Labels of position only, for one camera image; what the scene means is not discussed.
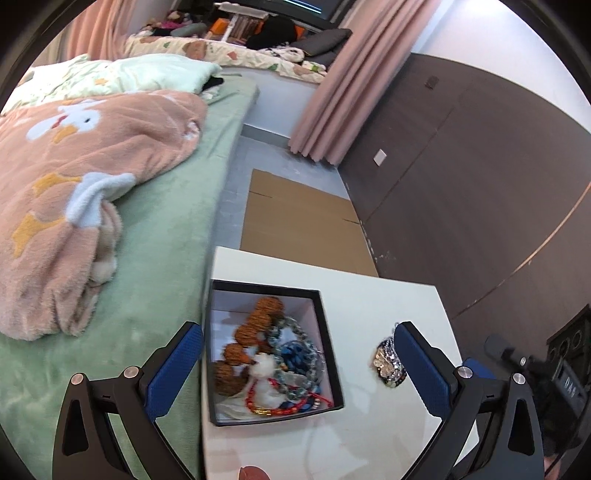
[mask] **pink blanket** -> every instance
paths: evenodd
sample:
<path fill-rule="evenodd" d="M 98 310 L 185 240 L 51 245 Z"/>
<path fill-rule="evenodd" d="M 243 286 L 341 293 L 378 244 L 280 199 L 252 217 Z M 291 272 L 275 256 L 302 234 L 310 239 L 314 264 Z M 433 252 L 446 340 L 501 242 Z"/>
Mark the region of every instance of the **pink blanket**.
<path fill-rule="evenodd" d="M 83 331 L 116 268 L 111 202 L 185 160 L 206 109 L 192 93 L 161 90 L 0 119 L 0 332 Z"/>

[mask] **orange box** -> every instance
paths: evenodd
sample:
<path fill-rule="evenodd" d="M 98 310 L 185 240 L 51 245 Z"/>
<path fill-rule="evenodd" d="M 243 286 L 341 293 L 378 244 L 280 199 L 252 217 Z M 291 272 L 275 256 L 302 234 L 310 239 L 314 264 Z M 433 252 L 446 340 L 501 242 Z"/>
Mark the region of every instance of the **orange box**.
<path fill-rule="evenodd" d="M 214 35 L 223 35 L 229 23 L 227 18 L 218 18 L 209 31 Z"/>

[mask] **white table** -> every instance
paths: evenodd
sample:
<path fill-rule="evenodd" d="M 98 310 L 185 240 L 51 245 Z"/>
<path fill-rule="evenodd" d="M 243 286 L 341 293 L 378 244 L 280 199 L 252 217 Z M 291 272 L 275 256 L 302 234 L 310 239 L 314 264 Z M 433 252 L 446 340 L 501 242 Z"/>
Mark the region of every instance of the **white table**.
<path fill-rule="evenodd" d="M 236 480 L 241 466 L 271 480 L 395 480 L 440 420 L 427 412 L 411 380 L 384 386 L 370 367 L 395 322 L 412 320 L 433 346 L 461 363 L 435 287 L 365 277 L 218 247 L 212 278 L 319 290 L 345 395 L 342 410 L 306 419 L 216 427 L 202 401 L 207 480 Z M 203 399 L 207 396 L 202 375 Z M 462 456 L 478 443 L 472 429 Z"/>

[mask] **cardboard box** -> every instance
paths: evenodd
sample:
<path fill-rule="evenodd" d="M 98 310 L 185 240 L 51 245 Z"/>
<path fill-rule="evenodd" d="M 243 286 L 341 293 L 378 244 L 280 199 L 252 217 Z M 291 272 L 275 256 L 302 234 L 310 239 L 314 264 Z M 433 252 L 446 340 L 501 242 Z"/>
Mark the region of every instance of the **cardboard box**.
<path fill-rule="evenodd" d="M 320 377 L 321 395 L 333 403 L 332 407 L 321 403 L 320 407 L 313 411 L 309 410 L 289 416 L 261 416 L 252 420 L 233 419 L 218 411 L 218 402 L 227 397 L 222 397 L 215 392 L 213 363 L 222 359 L 222 351 L 225 345 L 235 342 L 233 338 L 235 329 L 245 322 L 248 315 L 254 310 L 257 301 L 261 297 L 267 296 L 281 299 L 285 305 L 285 314 L 298 321 L 316 349 L 322 352 L 325 367 Z M 203 401 L 209 402 L 210 421 L 214 425 L 251 425 L 292 420 L 327 411 L 340 410 L 345 406 L 320 292 L 213 280 L 204 334 L 207 350 L 206 370 L 209 398 L 203 399 Z"/>
<path fill-rule="evenodd" d="M 377 277 L 350 200 L 253 170 L 240 250 Z"/>

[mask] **pink curtain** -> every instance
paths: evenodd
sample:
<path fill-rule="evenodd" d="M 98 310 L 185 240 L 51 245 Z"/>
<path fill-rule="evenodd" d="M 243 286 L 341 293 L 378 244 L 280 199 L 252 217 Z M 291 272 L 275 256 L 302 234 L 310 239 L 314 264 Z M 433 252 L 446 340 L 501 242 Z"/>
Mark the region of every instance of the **pink curtain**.
<path fill-rule="evenodd" d="M 70 25 L 66 60 L 83 53 L 92 60 L 123 57 L 127 29 L 137 0 L 96 0 Z"/>
<path fill-rule="evenodd" d="M 293 153 L 338 165 L 441 0 L 379 0 L 339 53 L 291 136 Z"/>

